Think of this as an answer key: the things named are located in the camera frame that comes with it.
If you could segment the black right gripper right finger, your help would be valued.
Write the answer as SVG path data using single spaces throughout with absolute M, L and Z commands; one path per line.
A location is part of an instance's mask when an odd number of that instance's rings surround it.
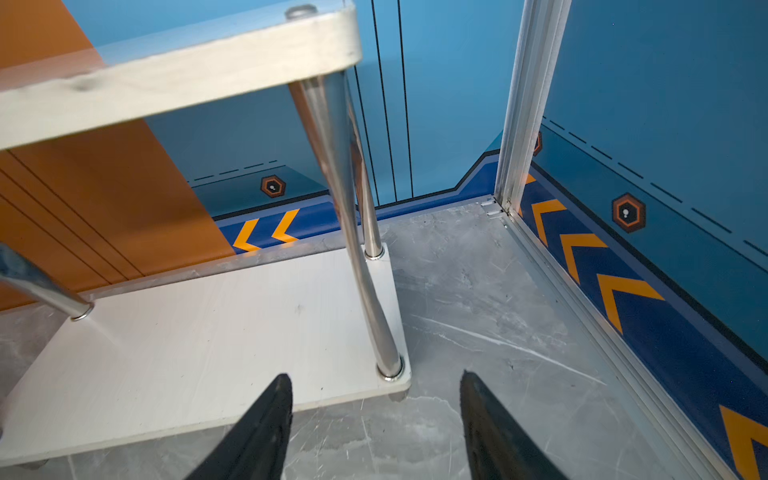
M 460 407 L 473 479 L 565 477 L 474 372 L 461 377 Z

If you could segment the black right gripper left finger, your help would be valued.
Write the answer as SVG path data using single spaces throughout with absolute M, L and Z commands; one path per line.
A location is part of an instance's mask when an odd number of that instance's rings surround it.
M 190 479 L 279 479 L 292 423 L 293 391 L 288 374 L 266 387 Z

